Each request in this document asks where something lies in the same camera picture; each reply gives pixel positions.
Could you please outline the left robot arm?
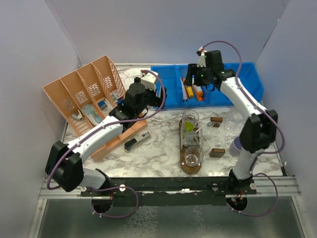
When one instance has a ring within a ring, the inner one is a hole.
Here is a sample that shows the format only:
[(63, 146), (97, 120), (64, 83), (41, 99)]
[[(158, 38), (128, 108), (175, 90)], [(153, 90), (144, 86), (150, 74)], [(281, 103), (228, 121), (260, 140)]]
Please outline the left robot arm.
[(91, 188), (97, 195), (109, 191), (109, 178), (100, 170), (83, 167), (84, 162), (101, 146), (127, 131), (136, 122), (150, 116), (140, 116), (147, 106), (161, 111), (165, 105), (166, 90), (160, 87), (157, 97), (157, 83), (162, 83), (159, 75), (151, 70), (143, 70), (142, 77), (135, 78), (126, 91), (122, 103), (118, 104), (106, 118), (84, 135), (64, 144), (56, 142), (50, 151), (45, 172), (49, 176), (47, 189), (62, 188), (66, 192), (79, 186)]

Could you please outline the lilac plastic cup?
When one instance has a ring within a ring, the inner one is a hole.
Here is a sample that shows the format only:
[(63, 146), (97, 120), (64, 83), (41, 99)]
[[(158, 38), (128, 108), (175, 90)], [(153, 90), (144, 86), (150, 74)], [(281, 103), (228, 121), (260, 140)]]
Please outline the lilac plastic cup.
[(239, 157), (241, 154), (242, 145), (240, 143), (240, 137), (237, 136), (231, 143), (229, 153), (233, 157)]

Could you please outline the white tube orange cap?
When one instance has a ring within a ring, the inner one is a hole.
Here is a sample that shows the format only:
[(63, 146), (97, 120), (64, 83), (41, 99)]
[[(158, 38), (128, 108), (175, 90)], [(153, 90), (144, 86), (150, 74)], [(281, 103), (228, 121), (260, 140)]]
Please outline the white tube orange cap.
[(198, 97), (203, 97), (203, 91), (202, 91), (202, 88), (200, 86), (196, 86), (194, 85), (194, 89), (195, 89), (195, 92), (197, 93)]

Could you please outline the white toothbrush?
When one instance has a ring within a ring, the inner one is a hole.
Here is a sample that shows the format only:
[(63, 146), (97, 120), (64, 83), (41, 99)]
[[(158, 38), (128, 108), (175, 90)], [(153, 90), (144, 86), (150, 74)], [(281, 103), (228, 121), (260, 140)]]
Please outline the white toothbrush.
[(209, 121), (208, 123), (204, 124), (203, 126), (199, 127), (195, 133), (199, 133), (203, 128), (205, 128), (206, 126), (211, 126), (212, 125), (212, 122)]

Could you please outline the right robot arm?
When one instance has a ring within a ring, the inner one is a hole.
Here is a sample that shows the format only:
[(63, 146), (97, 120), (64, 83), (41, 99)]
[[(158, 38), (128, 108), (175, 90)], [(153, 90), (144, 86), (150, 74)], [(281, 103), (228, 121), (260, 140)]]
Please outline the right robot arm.
[(225, 69), (219, 50), (206, 51), (200, 47), (197, 55), (198, 63), (188, 65), (184, 85), (213, 85), (232, 102), (245, 121), (239, 135), (242, 150), (227, 182), (228, 190), (238, 194), (252, 178), (256, 157), (275, 141), (278, 114), (267, 110), (246, 90), (239, 78), (240, 71)]

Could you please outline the clear jar brown lid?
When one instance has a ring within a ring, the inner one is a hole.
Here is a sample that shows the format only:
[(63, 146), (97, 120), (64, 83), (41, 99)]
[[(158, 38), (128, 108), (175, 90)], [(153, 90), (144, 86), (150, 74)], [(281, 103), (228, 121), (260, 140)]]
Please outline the clear jar brown lid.
[(222, 122), (223, 122), (223, 118), (222, 117), (211, 117), (209, 126), (220, 127)]

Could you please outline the lime green toothpaste tube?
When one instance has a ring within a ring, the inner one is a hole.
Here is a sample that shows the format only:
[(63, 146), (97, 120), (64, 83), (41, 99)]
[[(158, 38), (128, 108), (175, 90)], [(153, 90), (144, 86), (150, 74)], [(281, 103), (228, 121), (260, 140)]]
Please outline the lime green toothpaste tube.
[(193, 131), (194, 127), (195, 127), (195, 125), (191, 121), (185, 121), (184, 122), (185, 132)]

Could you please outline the white tube black cap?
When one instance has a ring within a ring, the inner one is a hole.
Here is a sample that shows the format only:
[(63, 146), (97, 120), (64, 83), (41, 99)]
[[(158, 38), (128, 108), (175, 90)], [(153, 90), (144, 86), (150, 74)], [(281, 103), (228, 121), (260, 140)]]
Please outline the white tube black cap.
[(182, 144), (187, 147), (190, 146), (194, 141), (195, 134), (195, 131), (183, 133)]

